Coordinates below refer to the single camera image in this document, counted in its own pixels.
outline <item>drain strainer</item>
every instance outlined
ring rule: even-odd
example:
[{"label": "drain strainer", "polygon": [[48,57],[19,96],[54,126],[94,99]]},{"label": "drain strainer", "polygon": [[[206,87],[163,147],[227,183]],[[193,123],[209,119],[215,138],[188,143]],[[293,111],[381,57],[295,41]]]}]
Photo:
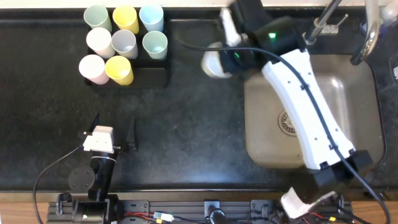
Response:
[{"label": "drain strainer", "polygon": [[290,136],[297,136],[296,128],[293,125],[293,121],[289,118],[286,110],[282,110],[279,114],[278,124],[280,129]]}]

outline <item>faucet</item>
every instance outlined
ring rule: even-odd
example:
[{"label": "faucet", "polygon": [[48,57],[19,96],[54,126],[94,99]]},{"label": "faucet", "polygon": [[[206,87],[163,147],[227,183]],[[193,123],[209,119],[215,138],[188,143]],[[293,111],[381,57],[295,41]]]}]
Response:
[{"label": "faucet", "polygon": [[[317,37],[321,34],[321,31],[326,26],[327,20],[330,18],[332,13],[336,10],[341,0],[332,0],[331,3],[326,7],[319,18],[316,18],[311,26],[310,30],[304,33],[304,40],[307,45],[312,45],[317,40]],[[379,18],[379,3],[378,0],[365,0],[366,6],[366,18],[368,30],[366,32],[366,38],[364,44],[360,49],[352,56],[350,62],[353,65],[359,65],[368,55],[372,52],[376,45],[377,39],[379,38],[380,30],[380,18]]]}]

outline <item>plastic cup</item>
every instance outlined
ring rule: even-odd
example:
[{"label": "plastic cup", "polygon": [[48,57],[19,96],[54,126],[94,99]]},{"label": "plastic cup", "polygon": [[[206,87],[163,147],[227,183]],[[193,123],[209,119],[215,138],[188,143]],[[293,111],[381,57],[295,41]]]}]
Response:
[{"label": "plastic cup", "polygon": [[139,26],[137,11],[132,6],[119,6],[113,11],[113,21],[120,29],[126,29],[133,34],[138,34]]},{"label": "plastic cup", "polygon": [[79,63],[79,72],[98,85],[105,84],[109,77],[105,73],[105,62],[98,55],[87,55]]},{"label": "plastic cup", "polygon": [[162,32],[151,31],[147,33],[142,45],[153,59],[165,59],[167,56],[167,37]]},{"label": "plastic cup", "polygon": [[104,6],[94,5],[88,7],[83,17],[91,28],[102,27],[112,32],[111,19],[109,18],[108,10]]},{"label": "plastic cup", "polygon": [[87,45],[103,58],[110,58],[114,55],[111,41],[111,33],[102,27],[90,30],[86,37]]},{"label": "plastic cup", "polygon": [[112,36],[112,47],[119,55],[129,59],[138,56],[136,36],[129,30],[119,30]]},{"label": "plastic cup", "polygon": [[131,64],[123,56],[111,57],[105,64],[105,72],[120,85],[129,85],[134,79]]},{"label": "plastic cup", "polygon": [[160,5],[148,5],[141,8],[139,18],[150,31],[163,31],[163,9]]}]

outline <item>sink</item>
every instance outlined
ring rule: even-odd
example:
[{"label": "sink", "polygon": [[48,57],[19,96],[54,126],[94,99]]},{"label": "sink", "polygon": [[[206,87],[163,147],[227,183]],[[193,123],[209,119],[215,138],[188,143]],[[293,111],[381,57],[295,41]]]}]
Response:
[{"label": "sink", "polygon": [[[350,55],[311,55],[317,83],[341,130],[356,150],[369,151],[373,163],[384,155],[384,140],[373,72],[353,66]],[[304,165],[294,121],[271,84],[257,74],[244,84],[246,149],[251,159],[270,168]]]}]

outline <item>black countertop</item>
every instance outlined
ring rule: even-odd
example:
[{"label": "black countertop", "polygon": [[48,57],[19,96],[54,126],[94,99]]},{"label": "black countertop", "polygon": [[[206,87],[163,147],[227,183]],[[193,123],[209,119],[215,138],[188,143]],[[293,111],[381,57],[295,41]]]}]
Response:
[{"label": "black countertop", "polygon": [[[95,90],[83,82],[78,63],[87,53],[88,27],[83,10],[9,12],[0,18],[0,190],[32,190],[50,163],[81,144],[79,131],[100,113],[100,125],[125,136],[137,118],[138,152],[121,156],[111,188],[274,189],[290,186],[292,170],[255,164],[245,149],[243,81],[215,80],[200,68],[201,52],[184,49],[173,38],[207,46],[220,39],[217,11],[183,11],[169,23],[170,81],[158,90]],[[334,37],[319,37],[311,54],[352,54],[363,43],[358,30],[363,9]],[[301,30],[312,10],[273,9],[274,16],[296,18]],[[346,11],[337,12],[331,23]],[[201,20],[190,20],[199,15]],[[367,62],[374,69],[386,139],[385,158],[366,179],[375,188],[398,187],[398,86],[389,59],[398,52],[398,29],[377,43]],[[68,190],[70,171],[88,164],[90,153],[77,152],[50,170],[41,190]]]}]

